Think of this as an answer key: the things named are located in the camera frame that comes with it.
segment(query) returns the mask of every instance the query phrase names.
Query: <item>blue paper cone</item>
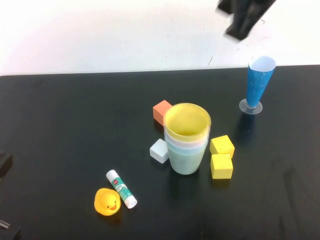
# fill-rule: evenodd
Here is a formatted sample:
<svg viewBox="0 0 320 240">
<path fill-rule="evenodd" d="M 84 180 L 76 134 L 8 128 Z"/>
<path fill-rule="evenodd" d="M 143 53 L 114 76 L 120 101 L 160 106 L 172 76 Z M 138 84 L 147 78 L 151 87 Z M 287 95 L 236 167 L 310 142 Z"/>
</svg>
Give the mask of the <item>blue paper cone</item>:
<svg viewBox="0 0 320 240">
<path fill-rule="evenodd" d="M 269 56 L 260 56 L 249 63 L 246 101 L 256 107 L 276 68 L 276 62 Z"/>
</svg>

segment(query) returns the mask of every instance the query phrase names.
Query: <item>light blue cup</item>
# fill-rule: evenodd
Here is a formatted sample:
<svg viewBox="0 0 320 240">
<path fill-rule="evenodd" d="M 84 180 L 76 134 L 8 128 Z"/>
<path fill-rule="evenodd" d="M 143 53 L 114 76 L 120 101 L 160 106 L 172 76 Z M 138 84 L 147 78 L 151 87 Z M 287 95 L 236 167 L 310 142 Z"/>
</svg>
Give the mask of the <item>light blue cup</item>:
<svg viewBox="0 0 320 240">
<path fill-rule="evenodd" d="M 208 141 L 204 145 L 197 148 L 185 149 L 179 148 L 166 140 L 168 155 L 171 163 L 171 167 L 178 174 L 189 175 L 198 170 L 202 158 L 205 154 L 205 150 L 208 145 Z"/>
<path fill-rule="evenodd" d="M 190 155 L 199 152 L 202 148 L 206 147 L 208 145 L 208 137 L 206 140 L 199 146 L 197 147 L 180 147 L 175 145 L 170 139 L 164 135 L 164 140 L 166 142 L 166 145 L 171 148 L 173 151 L 179 154 L 184 154 L 184 155 Z"/>
</svg>

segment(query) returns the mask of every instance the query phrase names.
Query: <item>duck beak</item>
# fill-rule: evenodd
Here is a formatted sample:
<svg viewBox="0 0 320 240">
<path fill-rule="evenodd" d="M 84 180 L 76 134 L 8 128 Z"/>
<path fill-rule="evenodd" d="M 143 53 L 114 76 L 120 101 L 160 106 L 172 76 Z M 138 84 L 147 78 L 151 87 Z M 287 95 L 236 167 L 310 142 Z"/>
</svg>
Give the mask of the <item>duck beak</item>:
<svg viewBox="0 0 320 240">
<path fill-rule="evenodd" d="M 116 210 L 117 204 L 115 204 L 113 207 L 110 207 L 110 210 Z"/>
</svg>

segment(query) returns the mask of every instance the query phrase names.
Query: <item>rubber duck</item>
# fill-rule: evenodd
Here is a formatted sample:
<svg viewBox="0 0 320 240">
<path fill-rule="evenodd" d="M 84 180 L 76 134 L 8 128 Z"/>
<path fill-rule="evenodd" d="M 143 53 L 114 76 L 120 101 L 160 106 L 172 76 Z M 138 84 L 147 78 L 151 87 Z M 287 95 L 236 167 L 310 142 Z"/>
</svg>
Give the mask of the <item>rubber duck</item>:
<svg viewBox="0 0 320 240">
<path fill-rule="evenodd" d="M 120 195 L 111 189 L 99 189 L 94 198 L 95 210 L 104 216 L 111 216 L 118 212 L 121 206 Z"/>
</svg>

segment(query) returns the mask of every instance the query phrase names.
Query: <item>white cube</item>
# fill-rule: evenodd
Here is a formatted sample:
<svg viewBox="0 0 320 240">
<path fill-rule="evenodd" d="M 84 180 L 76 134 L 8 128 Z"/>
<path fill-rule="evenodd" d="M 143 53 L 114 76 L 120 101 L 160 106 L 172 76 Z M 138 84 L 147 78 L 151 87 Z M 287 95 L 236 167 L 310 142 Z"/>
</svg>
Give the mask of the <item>white cube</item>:
<svg viewBox="0 0 320 240">
<path fill-rule="evenodd" d="M 169 158 L 167 143 L 162 139 L 156 141 L 155 144 L 150 147 L 150 156 L 162 164 L 167 161 Z"/>
</svg>

